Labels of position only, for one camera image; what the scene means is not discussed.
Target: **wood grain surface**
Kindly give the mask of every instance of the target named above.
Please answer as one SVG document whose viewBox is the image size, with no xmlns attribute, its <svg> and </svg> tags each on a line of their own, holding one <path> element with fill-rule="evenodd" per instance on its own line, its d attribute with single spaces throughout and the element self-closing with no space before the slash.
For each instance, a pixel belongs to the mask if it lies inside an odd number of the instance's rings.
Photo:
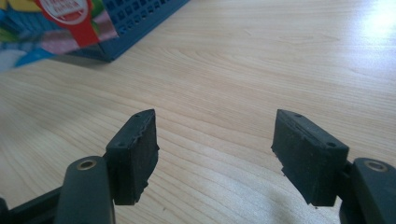
<svg viewBox="0 0 396 224">
<path fill-rule="evenodd" d="M 118 223 L 338 223 L 306 205 L 271 150 L 276 110 L 301 113 L 396 165 L 396 2 L 193 0 L 114 63 L 61 57 L 0 74 L 0 195 L 62 185 L 141 110 L 160 160 Z"/>
</svg>

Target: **screw hole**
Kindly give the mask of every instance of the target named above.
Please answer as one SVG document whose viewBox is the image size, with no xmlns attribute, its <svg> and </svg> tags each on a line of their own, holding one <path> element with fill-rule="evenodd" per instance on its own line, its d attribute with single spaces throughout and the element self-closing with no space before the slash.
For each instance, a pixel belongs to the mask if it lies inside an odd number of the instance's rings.
<svg viewBox="0 0 396 224">
<path fill-rule="evenodd" d="M 381 162 L 378 161 L 365 161 L 364 164 L 370 169 L 377 172 L 386 172 L 388 167 Z"/>
<path fill-rule="evenodd" d="M 327 146 L 329 146 L 329 147 L 335 147 L 335 144 L 334 144 L 334 143 L 327 143 Z"/>
<path fill-rule="evenodd" d="M 89 170 L 91 169 L 93 166 L 96 165 L 96 161 L 91 161 L 91 160 L 87 160 L 87 161 L 82 161 L 78 166 L 77 169 L 78 170 Z"/>
</svg>

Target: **black plastic arm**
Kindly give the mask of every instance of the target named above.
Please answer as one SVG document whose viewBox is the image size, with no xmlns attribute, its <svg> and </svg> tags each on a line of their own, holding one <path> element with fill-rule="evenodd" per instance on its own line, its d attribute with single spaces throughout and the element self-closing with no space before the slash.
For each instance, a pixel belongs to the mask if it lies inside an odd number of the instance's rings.
<svg viewBox="0 0 396 224">
<path fill-rule="evenodd" d="M 137 203 L 158 161 L 155 111 L 133 115 L 104 157 L 69 165 L 64 185 L 8 210 L 0 198 L 0 224 L 115 223 L 114 205 Z"/>
<path fill-rule="evenodd" d="M 278 110 L 272 149 L 307 203 L 343 203 L 340 220 L 396 223 L 396 170 L 382 161 L 347 161 L 348 147 L 300 114 Z"/>
</svg>

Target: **red label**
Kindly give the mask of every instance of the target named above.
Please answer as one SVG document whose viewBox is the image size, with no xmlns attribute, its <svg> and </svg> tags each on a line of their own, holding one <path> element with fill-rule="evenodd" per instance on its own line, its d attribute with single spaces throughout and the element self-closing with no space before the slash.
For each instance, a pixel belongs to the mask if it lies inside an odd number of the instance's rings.
<svg viewBox="0 0 396 224">
<path fill-rule="evenodd" d="M 66 25 L 82 23 L 90 7 L 86 0 L 39 0 L 43 9 L 56 21 Z"/>
<path fill-rule="evenodd" d="M 68 29 L 80 47 L 99 42 L 91 25 L 91 0 L 35 0 L 43 14 Z"/>
</svg>

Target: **blue crate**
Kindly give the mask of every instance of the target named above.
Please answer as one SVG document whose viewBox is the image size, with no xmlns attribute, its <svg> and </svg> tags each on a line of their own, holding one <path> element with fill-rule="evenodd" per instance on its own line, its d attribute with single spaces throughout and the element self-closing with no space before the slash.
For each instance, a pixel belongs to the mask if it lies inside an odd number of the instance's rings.
<svg viewBox="0 0 396 224">
<path fill-rule="evenodd" d="M 111 62 L 189 0 L 103 0 L 120 37 L 72 52 Z"/>
</svg>

